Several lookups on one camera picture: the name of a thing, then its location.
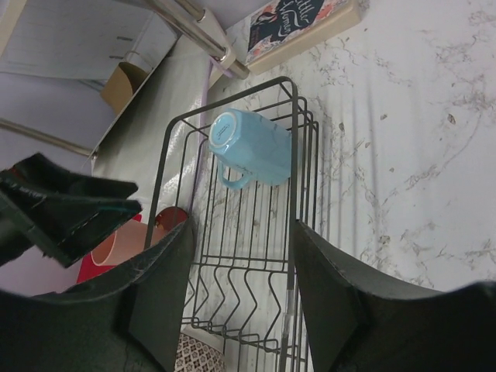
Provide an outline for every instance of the wire dish rack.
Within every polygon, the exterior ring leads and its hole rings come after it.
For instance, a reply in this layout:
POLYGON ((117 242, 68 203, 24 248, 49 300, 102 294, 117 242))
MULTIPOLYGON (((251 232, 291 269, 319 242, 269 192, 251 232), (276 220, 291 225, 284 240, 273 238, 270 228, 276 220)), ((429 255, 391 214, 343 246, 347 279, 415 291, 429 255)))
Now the wire dish rack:
MULTIPOLYGON (((319 124, 307 100, 298 96, 289 78, 278 77, 174 119, 164 137, 150 216, 157 213, 176 126, 188 127, 184 152, 189 141, 199 145, 189 205, 197 248, 183 323, 223 337, 228 370, 313 370, 292 254, 296 220, 315 228, 319 124), (212 122, 227 107, 259 112, 291 130, 286 184, 270 187, 254 181, 233 191, 217 180, 217 160, 208 151, 210 125, 197 128, 190 122, 196 115, 207 115, 212 122)), ((181 193, 191 191, 181 190, 184 154, 182 159, 176 206, 184 208, 181 193)), ((225 176, 235 180, 240 174, 226 170, 225 176)))

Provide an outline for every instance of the book cover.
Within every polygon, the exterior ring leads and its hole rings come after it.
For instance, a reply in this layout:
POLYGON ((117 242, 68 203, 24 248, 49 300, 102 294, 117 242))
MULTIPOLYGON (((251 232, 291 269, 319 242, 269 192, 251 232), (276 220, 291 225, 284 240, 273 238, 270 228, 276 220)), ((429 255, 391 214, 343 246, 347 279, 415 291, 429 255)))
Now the book cover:
POLYGON ((253 14, 246 62, 249 64, 308 32, 350 0, 273 0, 253 14))

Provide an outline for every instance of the upside-down mug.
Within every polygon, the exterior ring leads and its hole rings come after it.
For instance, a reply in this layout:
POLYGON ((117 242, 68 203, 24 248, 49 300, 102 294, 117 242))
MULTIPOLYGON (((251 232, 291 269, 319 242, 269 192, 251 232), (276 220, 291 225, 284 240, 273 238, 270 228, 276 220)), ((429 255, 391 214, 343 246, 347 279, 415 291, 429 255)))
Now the upside-down mug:
POLYGON ((238 190, 251 181, 276 186, 291 176, 291 131, 260 114, 228 108, 213 122, 208 141, 219 179, 228 188, 238 190), (243 176, 230 181, 225 167, 243 176))

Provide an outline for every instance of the white marble surface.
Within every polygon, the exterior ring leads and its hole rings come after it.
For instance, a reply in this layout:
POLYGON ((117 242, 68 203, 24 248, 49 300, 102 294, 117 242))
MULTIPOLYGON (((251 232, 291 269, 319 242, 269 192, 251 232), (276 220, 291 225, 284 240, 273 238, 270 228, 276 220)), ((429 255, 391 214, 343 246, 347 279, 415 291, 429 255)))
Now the white marble surface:
MULTIPOLYGON (((363 262, 427 288, 448 291, 472 281, 496 279, 496 4, 487 0, 370 0, 362 1, 362 8, 363 21, 358 26, 260 76, 250 75, 245 81, 223 78, 209 92, 209 100, 277 76, 290 77, 321 125, 318 233, 363 262)), ((247 26, 245 20, 228 30, 240 56, 246 50, 247 26)), ((170 78, 167 86, 180 91, 167 91, 158 81, 145 87, 143 98, 136 103, 144 112, 126 115, 128 122, 119 123, 121 133, 106 142, 108 161, 101 157, 95 166, 100 175, 138 181, 145 209, 153 185, 149 170, 156 166, 166 118, 170 120, 179 109, 179 93, 184 91, 184 82, 174 83, 165 70, 157 76, 170 78)), ((236 107, 256 109, 274 99, 277 94, 264 93, 236 107)), ((176 163, 166 163, 166 168, 177 167, 176 163)), ((286 257, 282 242, 287 185, 278 191, 271 208, 259 205, 254 211, 253 184, 243 195, 231 192, 224 205, 226 189, 218 182, 211 203, 214 212, 205 217, 211 167, 211 162, 202 165, 198 202, 193 205, 193 218, 199 224, 198 250, 202 248, 202 221, 210 218, 213 234, 206 244, 210 254, 219 255, 223 241, 225 256, 236 249, 237 256, 263 257, 269 252, 270 258, 286 257), (242 227, 236 240, 238 215, 242 227), (253 215, 257 219, 252 231, 253 215), (269 221, 273 232, 267 251, 264 226, 269 221)), ((162 192, 172 189, 167 185, 162 192)), ((268 200, 266 187, 258 192, 258 198, 268 200)), ((180 206, 187 208, 188 203, 180 206)), ((232 261, 219 263, 230 265, 232 261)), ((281 269, 279 263, 267 268, 281 269)), ((209 297, 197 315, 201 320, 212 318, 214 324, 229 320, 232 329, 242 327, 251 316, 243 333, 263 335, 278 311, 268 284, 284 311, 286 283, 284 273, 267 275, 205 269, 198 303, 206 298, 207 290, 209 297), (254 294, 249 293, 249 286, 254 294), (243 298, 239 307, 233 287, 243 298)), ((270 337, 280 339, 281 320, 270 337)), ((256 363, 256 349, 247 347, 236 361, 238 350, 237 343, 228 342, 229 370, 237 370, 238 363, 240 370, 274 369, 274 354, 261 353, 256 363)))
MULTIPOLYGON (((322 125, 319 233, 427 288, 496 279, 496 4, 362 6, 358 26, 210 98, 290 77, 322 125)), ((239 55, 247 25, 228 30, 239 55)))

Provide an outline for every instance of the book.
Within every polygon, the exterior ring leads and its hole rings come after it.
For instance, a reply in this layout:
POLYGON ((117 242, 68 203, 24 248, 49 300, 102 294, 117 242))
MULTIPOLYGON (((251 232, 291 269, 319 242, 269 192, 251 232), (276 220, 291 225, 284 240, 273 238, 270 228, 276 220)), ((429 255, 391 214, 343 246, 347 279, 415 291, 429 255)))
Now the book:
POLYGON ((251 17, 246 64, 261 74, 360 20, 357 0, 273 0, 251 17))

